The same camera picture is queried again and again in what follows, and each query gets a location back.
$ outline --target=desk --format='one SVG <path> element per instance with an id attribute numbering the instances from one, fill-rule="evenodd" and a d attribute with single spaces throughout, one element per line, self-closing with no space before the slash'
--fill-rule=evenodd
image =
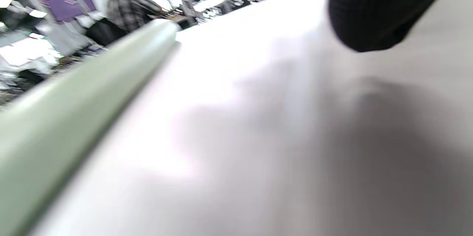
<path id="1" fill-rule="evenodd" d="M 31 235 L 471 235 L 473 1 L 366 54 L 306 1 L 181 32 Z"/>

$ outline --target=person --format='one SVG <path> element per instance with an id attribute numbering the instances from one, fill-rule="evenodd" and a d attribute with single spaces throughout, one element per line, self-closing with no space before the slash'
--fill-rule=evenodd
<path id="1" fill-rule="evenodd" d="M 127 34 L 166 12 L 151 0 L 108 0 L 106 15 Z"/>
<path id="2" fill-rule="evenodd" d="M 329 0 L 338 38 L 358 52 L 398 44 L 435 0 Z"/>

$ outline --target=black knit fabric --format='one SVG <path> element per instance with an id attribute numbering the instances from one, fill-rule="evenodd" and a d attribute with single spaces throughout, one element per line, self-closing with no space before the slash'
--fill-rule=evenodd
<path id="1" fill-rule="evenodd" d="M 435 0 L 330 0 L 334 31 L 346 45 L 365 52 L 388 49 L 409 30 Z"/>

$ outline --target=dark sleeve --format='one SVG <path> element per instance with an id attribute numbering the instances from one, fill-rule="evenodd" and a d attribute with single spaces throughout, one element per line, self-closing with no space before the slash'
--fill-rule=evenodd
<path id="1" fill-rule="evenodd" d="M 388 49 L 402 41 L 435 0 L 330 0 L 332 27 L 348 47 Z"/>

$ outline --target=plaid shirt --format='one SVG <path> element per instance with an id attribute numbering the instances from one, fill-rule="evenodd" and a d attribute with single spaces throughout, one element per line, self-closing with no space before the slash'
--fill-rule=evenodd
<path id="1" fill-rule="evenodd" d="M 151 0 L 109 0 L 107 18 L 130 33 L 150 22 L 149 15 L 160 16 L 161 7 Z"/>

